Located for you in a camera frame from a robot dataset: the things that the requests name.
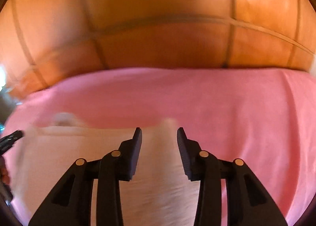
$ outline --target pink tablecloth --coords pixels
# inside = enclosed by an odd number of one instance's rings
[[[5,133],[47,126],[70,112],[96,128],[146,127],[174,118],[217,158],[244,159],[289,225],[316,192],[316,79],[269,70],[103,71],[30,95]],[[7,153],[10,159],[15,149]]]

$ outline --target pink cloth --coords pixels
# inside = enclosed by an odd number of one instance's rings
[[[291,70],[124,69],[67,79],[30,95],[5,134],[69,112],[96,128],[175,118],[217,158],[242,158],[293,225],[316,192],[316,79]],[[10,171],[14,171],[7,155]]]

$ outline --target human hand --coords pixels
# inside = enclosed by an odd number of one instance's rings
[[[2,156],[0,156],[0,176],[1,176],[1,181],[4,184],[6,185],[10,184],[10,176],[5,166],[4,158]]]

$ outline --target bright light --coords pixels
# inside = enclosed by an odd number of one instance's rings
[[[5,85],[5,72],[3,68],[0,66],[0,91],[2,90],[2,87]]]

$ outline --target beige cloth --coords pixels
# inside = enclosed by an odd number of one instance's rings
[[[33,215],[60,177],[78,158],[102,158],[131,139],[135,129],[98,130],[77,126],[32,128],[23,139],[23,153],[13,177],[15,194]],[[199,182],[184,174],[173,120],[144,128],[135,176],[120,182],[125,226],[192,226]],[[92,199],[95,225],[96,191]]]

